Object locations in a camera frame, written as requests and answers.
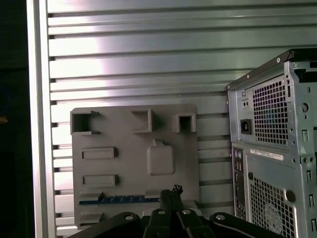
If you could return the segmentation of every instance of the computer tower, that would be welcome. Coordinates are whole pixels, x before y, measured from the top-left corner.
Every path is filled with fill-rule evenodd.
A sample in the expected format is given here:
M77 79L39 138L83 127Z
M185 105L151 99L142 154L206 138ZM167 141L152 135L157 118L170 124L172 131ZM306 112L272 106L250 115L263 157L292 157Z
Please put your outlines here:
M317 49L288 50L227 90L235 215L316 238Z

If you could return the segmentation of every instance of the blue circuit board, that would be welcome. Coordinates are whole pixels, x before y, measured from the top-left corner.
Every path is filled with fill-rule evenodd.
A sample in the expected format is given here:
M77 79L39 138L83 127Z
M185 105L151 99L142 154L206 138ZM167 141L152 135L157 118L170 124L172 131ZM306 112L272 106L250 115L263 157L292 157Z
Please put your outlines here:
M97 201L80 201L80 205L93 204L120 204L120 203L147 203L159 202L159 198L145 198L144 195L111 196Z

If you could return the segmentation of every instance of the power supply fan grille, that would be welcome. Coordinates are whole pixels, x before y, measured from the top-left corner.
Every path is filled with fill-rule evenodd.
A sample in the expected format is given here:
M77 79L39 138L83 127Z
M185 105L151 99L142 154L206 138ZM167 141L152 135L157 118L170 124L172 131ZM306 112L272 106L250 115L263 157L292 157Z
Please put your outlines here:
M282 82L254 90L253 105L257 141L285 145L288 140L287 106Z
M293 209L284 203L283 191L257 178L251 184L251 212L254 224L295 238Z

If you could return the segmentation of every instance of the dark background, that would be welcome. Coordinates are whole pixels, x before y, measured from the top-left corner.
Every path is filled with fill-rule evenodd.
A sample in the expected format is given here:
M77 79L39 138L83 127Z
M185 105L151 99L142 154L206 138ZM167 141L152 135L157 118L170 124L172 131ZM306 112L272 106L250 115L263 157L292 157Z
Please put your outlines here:
M0 237L34 238L26 0L0 1L0 88L11 101L8 123L0 124L0 228L5 230ZM3 105L5 97L0 100Z

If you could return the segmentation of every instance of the label sticker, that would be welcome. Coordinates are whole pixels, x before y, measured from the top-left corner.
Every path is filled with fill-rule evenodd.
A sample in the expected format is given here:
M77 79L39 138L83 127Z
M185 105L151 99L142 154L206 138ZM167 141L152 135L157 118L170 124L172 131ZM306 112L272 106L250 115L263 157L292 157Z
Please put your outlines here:
M265 156L271 159L275 159L275 160L284 160L284 156L282 155L278 155L278 154L274 154L274 153L270 153L270 152L266 152L266 151L261 151L261 150L250 150L251 154L255 154L255 155L261 155L261 156Z

